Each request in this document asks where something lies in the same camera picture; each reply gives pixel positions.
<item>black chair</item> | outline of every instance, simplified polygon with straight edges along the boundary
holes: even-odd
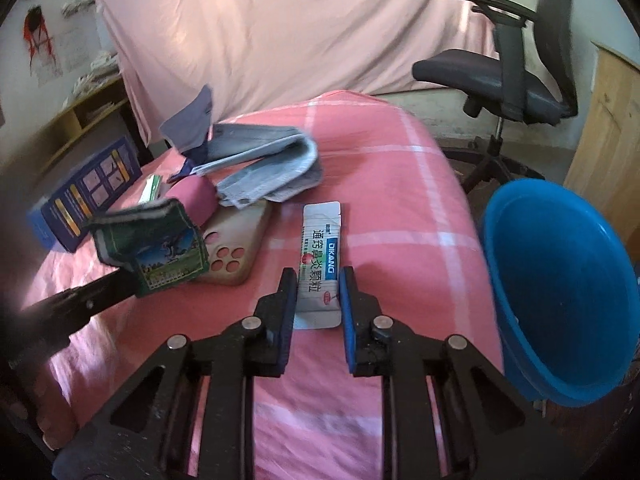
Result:
[[[465,113],[476,118],[482,108],[486,108],[498,117],[498,126],[488,142],[476,137],[469,148],[444,148],[443,152],[451,160],[476,165],[462,182],[466,193],[481,180],[488,182],[495,178],[505,184],[514,174],[544,178],[500,154],[502,128],[505,119],[555,126],[561,119],[578,114],[569,32],[572,0],[538,0],[536,12],[509,0],[467,1],[475,4],[473,12],[482,12],[494,23],[494,41],[500,59],[466,50],[446,50],[414,63],[413,76],[417,81],[462,90],[467,94]],[[525,70],[522,29],[527,22],[533,22],[538,55],[558,84],[560,102],[540,79]]]

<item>pink object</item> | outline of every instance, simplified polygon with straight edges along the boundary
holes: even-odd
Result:
[[[204,176],[186,176],[174,184],[164,196],[177,198],[182,202],[187,215],[198,227],[209,220],[218,208],[216,186]]]
[[[495,56],[490,22],[461,0],[98,2],[147,142],[205,83],[224,120],[340,88],[432,88],[411,66],[447,48]]]
[[[376,295],[386,314],[431,337],[461,333],[501,367],[492,291],[465,195],[417,118],[338,91],[241,121],[311,132],[322,184],[276,208],[243,285],[191,282],[130,299],[72,336],[51,366],[80,424],[169,336],[219,333],[276,289],[283,267],[297,269],[307,203],[340,201],[340,264],[355,267],[358,286]],[[171,150],[144,173],[166,177],[183,160]],[[222,179],[229,171],[211,176]],[[118,204],[135,203],[142,186],[144,179]],[[75,254],[49,253],[28,301],[111,270],[98,262],[90,239]],[[255,381],[254,414],[257,479],[381,477],[380,380],[348,374],[341,328],[295,332],[284,376]]]

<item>chair base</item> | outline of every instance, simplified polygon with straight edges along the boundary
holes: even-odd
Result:
[[[542,174],[532,170],[529,166],[501,155],[502,139],[491,136],[487,142],[481,137],[476,137],[472,144],[473,148],[442,149],[444,155],[450,160],[475,165],[474,170],[462,181],[462,189],[467,194],[481,181],[489,182],[492,178],[500,184],[506,184],[513,180],[513,175],[545,179]]]

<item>chair backrest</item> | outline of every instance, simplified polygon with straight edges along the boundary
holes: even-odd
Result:
[[[571,65],[571,11],[573,0],[538,0],[533,37],[540,61],[558,84],[565,110],[563,117],[578,114],[574,71]]]

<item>beige phone case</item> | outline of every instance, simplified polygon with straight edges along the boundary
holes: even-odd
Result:
[[[258,200],[255,204],[237,209],[219,207],[202,226],[202,237],[209,252],[209,272],[197,280],[222,285],[240,285],[249,276],[273,204]]]

